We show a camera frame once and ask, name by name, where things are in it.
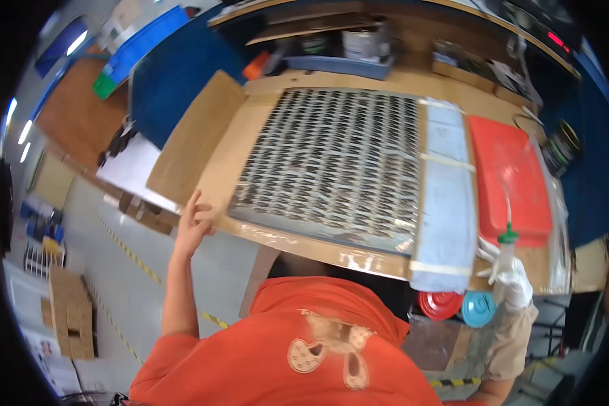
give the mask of hand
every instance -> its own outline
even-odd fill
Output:
[[[478,240],[478,256],[492,263],[492,267],[476,274],[479,277],[489,277],[487,281],[494,289],[501,290],[505,299],[505,307],[513,313],[528,307],[533,300],[533,286],[528,281],[525,268],[519,258],[512,261],[512,269],[504,269],[499,262],[501,250],[487,242],[482,237]]]
[[[208,204],[197,204],[196,202],[200,197],[201,191],[195,190],[187,202],[185,212],[180,217],[178,235],[174,243],[174,254],[191,258],[196,248],[201,244],[203,236],[214,234],[211,220],[196,219],[199,212],[209,211],[212,208]]]

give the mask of plastic bottle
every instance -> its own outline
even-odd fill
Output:
[[[499,272],[501,270],[506,270],[508,272],[512,271],[512,265],[514,263],[514,246],[519,239],[519,234],[512,231],[512,223],[507,223],[507,230],[498,236],[496,239],[500,244],[501,255],[499,256]],[[497,305],[503,301],[503,293],[504,287],[498,283],[494,284],[494,303]]]

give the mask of fluorescent light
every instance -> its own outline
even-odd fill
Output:
[[[24,129],[23,132],[21,133],[21,137],[18,138],[18,145],[23,145],[24,139],[25,137],[27,137],[27,134],[29,133],[29,129],[32,128],[32,120],[27,120],[27,122],[24,125]]]
[[[86,35],[88,35],[88,31],[84,31],[83,34],[79,36],[79,38],[75,39],[74,42],[67,48],[66,55],[70,55],[74,52],[75,49],[81,45],[81,43],[86,39]]]
[[[27,145],[24,146],[23,156],[21,157],[21,164],[24,162],[24,159],[27,158],[27,152],[29,152],[30,146],[32,146],[31,142],[28,142]]]
[[[12,101],[9,103],[9,110],[7,110],[7,126],[9,126],[9,122],[12,120],[12,115],[14,114],[14,110],[18,105],[18,101],[14,97]]]

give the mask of red lid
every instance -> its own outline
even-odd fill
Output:
[[[422,313],[431,320],[446,320],[458,313],[463,305],[464,295],[456,292],[420,292],[418,294],[418,304]]]

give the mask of printed graphic on shirt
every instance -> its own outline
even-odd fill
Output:
[[[296,338],[289,345],[289,365],[302,374],[316,369],[325,359],[328,351],[343,355],[345,366],[343,380],[348,388],[365,389],[369,376],[361,350],[372,331],[339,319],[324,318],[306,309],[299,309],[311,327],[315,342],[308,344]]]

